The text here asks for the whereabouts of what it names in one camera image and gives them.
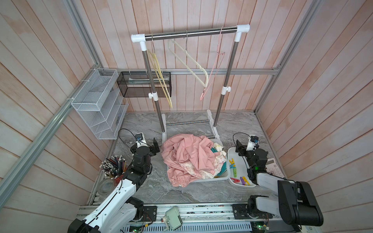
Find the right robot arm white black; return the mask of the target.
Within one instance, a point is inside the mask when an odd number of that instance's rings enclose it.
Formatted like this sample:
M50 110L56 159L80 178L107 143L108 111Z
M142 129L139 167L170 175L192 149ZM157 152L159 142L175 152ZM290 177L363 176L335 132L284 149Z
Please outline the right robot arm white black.
M254 139L246 146L237 140L235 146L235 152L244 160L249 180L271 190L277 196L273 199L263 195L251 195L246 205L247 216L279 216L296 232L300 232L303 225L323 225L324 217L309 183L296 182L268 173L268 152L259 148Z

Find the floral pink white garment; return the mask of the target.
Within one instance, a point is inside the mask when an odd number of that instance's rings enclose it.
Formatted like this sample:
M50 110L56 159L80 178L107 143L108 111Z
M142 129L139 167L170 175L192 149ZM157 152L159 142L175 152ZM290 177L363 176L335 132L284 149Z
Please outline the floral pink white garment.
M200 168L193 165L192 162L185 162L181 164L181 167L192 177L197 179L213 179L219 172L220 167L223 163L223 157L219 155L215 156L213 162L208 160L208 165L202 164Z

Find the red clothespin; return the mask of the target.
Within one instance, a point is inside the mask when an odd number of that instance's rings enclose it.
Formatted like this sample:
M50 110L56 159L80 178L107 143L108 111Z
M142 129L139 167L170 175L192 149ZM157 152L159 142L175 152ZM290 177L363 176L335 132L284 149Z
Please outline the red clothespin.
M234 183L240 183L240 182L241 182L241 180L236 179L236 178L230 178L230 179L231 179L231 181L234 182Z

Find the green sweatshirt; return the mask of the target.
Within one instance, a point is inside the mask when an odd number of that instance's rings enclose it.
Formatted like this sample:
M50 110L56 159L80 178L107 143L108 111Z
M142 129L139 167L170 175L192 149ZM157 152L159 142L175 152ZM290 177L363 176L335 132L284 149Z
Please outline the green sweatshirt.
M211 151L213 153L218 153L218 151L216 151L214 147L211 148ZM222 165L220 167L219 172L215 175L214 178L221 177L225 173L225 171L226 171L226 152L225 151L221 151L219 153L220 153L220 157L223 157L223 163L222 163Z

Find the purple clothespin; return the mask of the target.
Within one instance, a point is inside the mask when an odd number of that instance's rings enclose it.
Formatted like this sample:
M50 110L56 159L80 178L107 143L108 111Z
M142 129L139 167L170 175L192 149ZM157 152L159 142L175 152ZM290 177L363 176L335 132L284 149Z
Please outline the purple clothespin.
M240 177L240 181L241 181L241 184L242 184L242 185L246 185L246 182L245 182L245 180L244 180L243 177Z

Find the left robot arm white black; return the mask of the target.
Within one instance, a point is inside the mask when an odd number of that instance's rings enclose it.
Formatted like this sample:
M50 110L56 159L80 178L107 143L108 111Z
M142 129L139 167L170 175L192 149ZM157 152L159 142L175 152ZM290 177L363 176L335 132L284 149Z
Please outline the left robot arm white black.
M131 150L133 161L116 188L83 220L75 219L69 233L118 233L130 221L155 220L156 206L144 207L144 202L133 195L152 172L151 157L160 152L158 142L153 139L153 145L149 145L143 139Z

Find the yellow-green plastic hanger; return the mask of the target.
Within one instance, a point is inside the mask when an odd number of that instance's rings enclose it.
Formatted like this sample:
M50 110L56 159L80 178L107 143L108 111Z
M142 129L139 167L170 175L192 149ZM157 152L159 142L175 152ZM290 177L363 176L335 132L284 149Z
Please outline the yellow-green plastic hanger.
M151 64L152 68L154 69L156 77L159 81L159 85L163 90L163 93L165 95L166 100L168 101L169 108L173 109L171 94L170 94L169 90L167 89L166 81L165 81L164 76L163 76L163 71L161 70L161 67L160 67L159 62L158 62L158 58L157 58L156 53L155 53L153 40L152 40L152 51L147 51L147 54L149 56L150 64Z

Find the pink wire hanger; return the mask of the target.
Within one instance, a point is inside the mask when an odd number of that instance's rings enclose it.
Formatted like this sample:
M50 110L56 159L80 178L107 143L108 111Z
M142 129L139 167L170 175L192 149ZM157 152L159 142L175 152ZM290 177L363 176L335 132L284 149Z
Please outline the pink wire hanger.
M200 97L200 101L202 101L205 98L206 93L209 91L211 85L214 82L214 78L216 77L217 72L220 69L220 65L218 65L219 57L221 55L223 57L225 56L225 52L223 52L223 53L220 52L220 45L221 45L221 42L222 42L222 29L223 29L223 27L221 27L221 29L219 31L219 37L218 37L217 49L216 49L216 57L215 57L213 68L211 69L211 72L210 72L210 75L209 75L209 83L208 83L207 87L204 88L204 90L201 94L201 97Z

